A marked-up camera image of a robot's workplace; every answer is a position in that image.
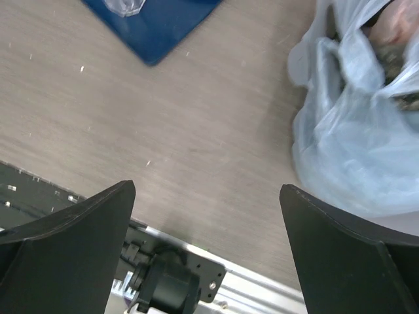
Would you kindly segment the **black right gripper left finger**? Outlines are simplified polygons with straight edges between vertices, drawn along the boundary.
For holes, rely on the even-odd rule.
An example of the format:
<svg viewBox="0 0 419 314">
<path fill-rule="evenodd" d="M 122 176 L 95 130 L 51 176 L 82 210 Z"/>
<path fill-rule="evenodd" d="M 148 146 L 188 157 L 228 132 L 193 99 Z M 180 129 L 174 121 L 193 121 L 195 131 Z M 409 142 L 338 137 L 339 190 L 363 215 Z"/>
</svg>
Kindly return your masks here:
<svg viewBox="0 0 419 314">
<path fill-rule="evenodd" d="M 1 232 L 1 312 L 103 313 L 135 196 L 121 181 Z"/>
</svg>

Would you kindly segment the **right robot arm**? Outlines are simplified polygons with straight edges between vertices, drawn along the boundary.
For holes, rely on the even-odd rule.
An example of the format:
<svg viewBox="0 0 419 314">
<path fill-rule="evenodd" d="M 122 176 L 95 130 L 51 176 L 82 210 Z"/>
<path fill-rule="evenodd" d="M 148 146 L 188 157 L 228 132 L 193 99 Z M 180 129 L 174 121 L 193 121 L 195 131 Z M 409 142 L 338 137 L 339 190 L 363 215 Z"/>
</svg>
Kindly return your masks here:
<svg viewBox="0 0 419 314">
<path fill-rule="evenodd" d="M 195 253 L 130 220 L 122 181 L 88 199 L 34 178 L 1 179 L 1 312 L 417 313 L 418 238 L 285 185 L 280 205 L 302 292 Z"/>
</svg>

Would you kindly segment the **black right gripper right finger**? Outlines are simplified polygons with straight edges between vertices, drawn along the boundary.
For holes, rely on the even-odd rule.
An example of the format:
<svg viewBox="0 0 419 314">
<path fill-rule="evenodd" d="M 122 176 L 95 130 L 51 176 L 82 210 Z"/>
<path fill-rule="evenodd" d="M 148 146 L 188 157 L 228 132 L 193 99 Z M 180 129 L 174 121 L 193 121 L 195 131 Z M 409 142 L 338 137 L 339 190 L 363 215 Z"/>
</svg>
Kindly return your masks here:
<svg viewBox="0 0 419 314">
<path fill-rule="evenodd" d="M 309 313 L 417 313 L 418 236 L 285 184 L 279 195 Z"/>
</svg>

